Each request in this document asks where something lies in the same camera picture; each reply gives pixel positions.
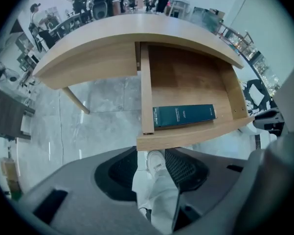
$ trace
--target white shoe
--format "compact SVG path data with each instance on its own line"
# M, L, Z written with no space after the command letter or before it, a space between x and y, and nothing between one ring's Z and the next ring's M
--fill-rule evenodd
M150 174L154 177L159 170L165 170L165 158L159 151L151 151L148 153L147 166Z

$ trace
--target floor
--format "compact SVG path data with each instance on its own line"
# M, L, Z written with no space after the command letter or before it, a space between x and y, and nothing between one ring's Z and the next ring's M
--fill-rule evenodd
M141 76L110 78L86 82L71 87L73 93L90 109L84 114L61 90L51 90L44 84L36 86L31 107L34 116L23 118L22 130L31 140L5 141L11 146L12 158L24 192L62 165L110 150L133 146L141 134ZM208 154L247 159L255 149L254 136L239 130L221 137L193 144L190 149ZM151 183L146 171L146 152L138 153L138 170L133 190L138 204L145 202L145 192Z

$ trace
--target drawer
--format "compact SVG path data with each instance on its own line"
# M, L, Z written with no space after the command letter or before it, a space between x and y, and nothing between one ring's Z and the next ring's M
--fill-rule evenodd
M142 131L138 150L187 146L253 121L237 76L223 60L174 47L141 44ZM213 104L217 119L154 129L153 107Z

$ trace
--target dark green box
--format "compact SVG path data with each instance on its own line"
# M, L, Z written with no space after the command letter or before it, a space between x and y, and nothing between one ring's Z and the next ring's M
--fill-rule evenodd
M155 127L202 122L215 118L213 104L153 107Z

